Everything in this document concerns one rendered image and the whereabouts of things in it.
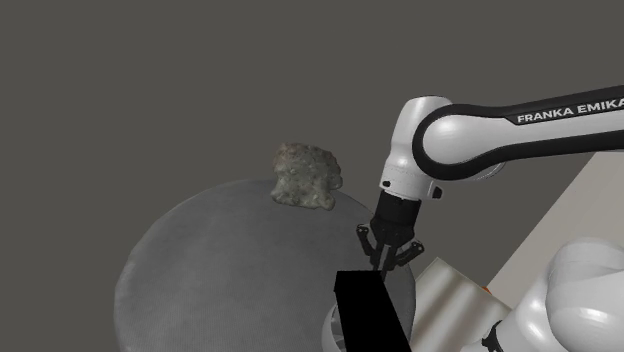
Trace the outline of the grey-green lumpy rock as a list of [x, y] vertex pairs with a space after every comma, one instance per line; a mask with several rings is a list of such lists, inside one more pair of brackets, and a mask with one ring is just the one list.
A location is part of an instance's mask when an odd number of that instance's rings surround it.
[[295, 142], [282, 143], [273, 159], [276, 184], [270, 192], [282, 205], [331, 211], [331, 194], [343, 186], [342, 169], [332, 152]]

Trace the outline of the black rectangular block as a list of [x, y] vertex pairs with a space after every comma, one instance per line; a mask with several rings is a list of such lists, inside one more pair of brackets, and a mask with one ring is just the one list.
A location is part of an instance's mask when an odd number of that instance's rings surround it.
[[380, 271], [338, 271], [333, 291], [345, 352], [411, 352]]

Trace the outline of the grey round pouf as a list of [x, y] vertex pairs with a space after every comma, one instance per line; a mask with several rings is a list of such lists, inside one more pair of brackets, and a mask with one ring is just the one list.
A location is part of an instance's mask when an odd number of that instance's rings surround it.
[[340, 192], [331, 210], [281, 205], [273, 186], [222, 184], [152, 224], [116, 284], [120, 352], [323, 352], [337, 272], [369, 265], [355, 230], [372, 214]]

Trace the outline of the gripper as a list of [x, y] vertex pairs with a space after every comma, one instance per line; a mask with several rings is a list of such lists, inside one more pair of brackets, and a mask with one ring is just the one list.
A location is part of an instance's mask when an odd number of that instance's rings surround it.
[[370, 225], [356, 226], [356, 235], [373, 270], [380, 269], [383, 246], [390, 246], [383, 261], [382, 278], [424, 252], [424, 245], [413, 240], [421, 204], [421, 200], [403, 199], [382, 190]]

